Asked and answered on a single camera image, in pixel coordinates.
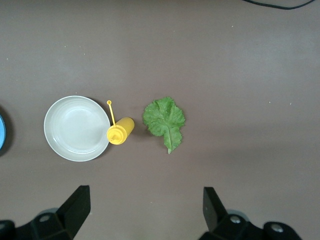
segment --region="blue object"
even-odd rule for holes
[[[4,119],[0,115],[0,149],[4,145],[5,139],[6,139],[6,126],[5,126]]]

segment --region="plate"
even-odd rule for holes
[[[95,101],[84,96],[67,96],[56,101],[44,118],[44,135],[61,157],[84,162],[95,159],[108,146],[110,121]]]
[[[5,126],[4,119],[0,115],[0,149],[4,145],[5,139],[6,139],[6,126]]]

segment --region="green leaf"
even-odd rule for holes
[[[164,137],[169,154],[180,145],[180,128],[185,125],[186,119],[171,97],[154,100],[144,109],[142,118],[153,135]]]

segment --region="black cable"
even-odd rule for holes
[[[278,6],[278,5],[262,3],[262,2],[252,1],[252,0],[243,0],[243,1],[251,3],[251,4],[256,4],[256,5],[259,5],[259,6],[263,6],[263,7],[282,9],[282,10],[292,10],[292,9],[298,9],[298,8],[301,8],[301,7],[305,6],[305,5],[308,5],[308,4],[312,3],[315,0],[310,0],[310,1],[306,2],[306,3],[298,5],[298,6]]]

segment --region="yellow squeeze bottle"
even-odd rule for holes
[[[109,142],[115,145],[120,145],[125,142],[129,134],[135,127],[135,122],[130,117],[121,118],[117,123],[115,122],[114,113],[111,107],[111,101],[108,100],[106,102],[109,105],[112,123],[113,126],[109,127],[108,131],[106,132],[106,137],[108,138]]]

